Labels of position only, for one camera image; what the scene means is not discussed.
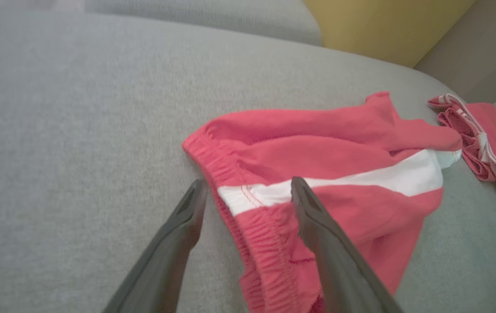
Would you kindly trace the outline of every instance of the clothing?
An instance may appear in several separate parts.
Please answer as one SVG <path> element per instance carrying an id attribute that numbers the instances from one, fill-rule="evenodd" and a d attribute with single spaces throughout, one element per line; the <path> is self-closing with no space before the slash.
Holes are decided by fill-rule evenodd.
<path id="1" fill-rule="evenodd" d="M 496 108 L 491 103 L 465 105 L 454 95 L 435 97 L 429 105 L 443 110 L 442 125 L 461 134 L 463 158 L 479 180 L 496 182 Z"/>
<path id="2" fill-rule="evenodd" d="M 307 313 L 323 310 L 321 287 L 314 254 L 297 236 L 291 178 L 305 178 L 394 293 L 423 218 L 441 202 L 441 169 L 459 159 L 461 137 L 401 119 L 384 91 L 331 111 L 231 113 L 183 147 L 236 241 L 250 311 Z"/>

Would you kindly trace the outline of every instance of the white side stripe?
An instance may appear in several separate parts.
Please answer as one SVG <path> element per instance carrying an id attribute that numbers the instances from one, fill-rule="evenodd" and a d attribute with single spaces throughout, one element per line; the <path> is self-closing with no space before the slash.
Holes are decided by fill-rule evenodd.
<path id="1" fill-rule="evenodd" d="M 417 196 L 441 188 L 443 177 L 441 166 L 448 166 L 449 161 L 440 164 L 436 156 L 437 151 L 422 150 L 403 161 L 389 166 L 371 170 L 365 173 L 340 177 L 334 180 L 321 180 L 318 178 L 304 178 L 310 187 L 320 186 L 381 186 L 404 194 Z M 453 162 L 455 157 L 460 157 L 451 152 Z M 218 188 L 219 196 L 225 201 L 233 216 L 254 210 L 261 206 L 274 206 L 275 204 L 290 201 L 290 180 L 266 186 L 253 184 L 244 186 L 221 186 Z"/>

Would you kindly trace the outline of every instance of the wrinkled cloth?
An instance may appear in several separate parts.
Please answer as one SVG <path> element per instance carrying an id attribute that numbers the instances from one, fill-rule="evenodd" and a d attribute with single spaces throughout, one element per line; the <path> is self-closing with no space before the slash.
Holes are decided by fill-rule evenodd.
<path id="1" fill-rule="evenodd" d="M 461 155 L 448 127 L 403 120 L 389 93 L 330 111 L 230 113 L 183 148 L 200 166 L 240 252 L 251 312 L 323 311 L 314 254 L 298 238 L 290 180 L 303 177 L 391 293 Z"/>
<path id="2" fill-rule="evenodd" d="M 469 103 L 447 93 L 428 101 L 440 109 L 442 125 L 461 134 L 462 156 L 479 180 L 496 182 L 496 107 L 492 103 Z"/>

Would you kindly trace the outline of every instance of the red fabric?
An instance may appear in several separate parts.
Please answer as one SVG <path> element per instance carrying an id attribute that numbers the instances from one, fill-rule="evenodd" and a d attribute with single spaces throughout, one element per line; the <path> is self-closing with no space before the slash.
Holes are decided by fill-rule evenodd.
<path id="1" fill-rule="evenodd" d="M 458 151 L 447 127 L 402 120 L 389 93 L 359 107 L 331 111 L 260 110 L 224 115 L 193 133 L 184 150 L 201 167 L 245 265 L 240 285 L 251 312 L 323 312 L 314 255 L 297 237 L 291 202 L 256 206 L 233 216 L 218 188 L 269 186 L 293 176 L 334 180 L 394 166 L 423 149 Z M 423 218 L 442 188 L 405 196 L 381 186 L 314 188 L 333 218 L 394 293 L 417 242 Z"/>
<path id="2" fill-rule="evenodd" d="M 435 97 L 429 105 L 440 109 L 439 121 L 461 134 L 463 158 L 479 180 L 496 182 L 496 107 L 464 102 L 451 94 Z"/>

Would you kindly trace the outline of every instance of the gray cushion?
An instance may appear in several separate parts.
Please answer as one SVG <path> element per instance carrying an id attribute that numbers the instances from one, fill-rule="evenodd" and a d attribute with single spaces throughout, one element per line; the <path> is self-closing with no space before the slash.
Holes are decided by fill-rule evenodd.
<path id="1" fill-rule="evenodd" d="M 436 123 L 449 92 L 402 66 L 306 44 L 129 17 L 0 11 L 0 312 L 99 312 L 200 173 L 182 141 L 245 109 L 333 109 L 389 90 Z M 496 311 L 496 193 L 444 172 L 397 299 Z M 208 202 L 178 312 L 238 312 L 240 257 Z"/>
<path id="2" fill-rule="evenodd" d="M 302 0 L 85 0 L 85 10 L 322 44 L 319 26 Z"/>

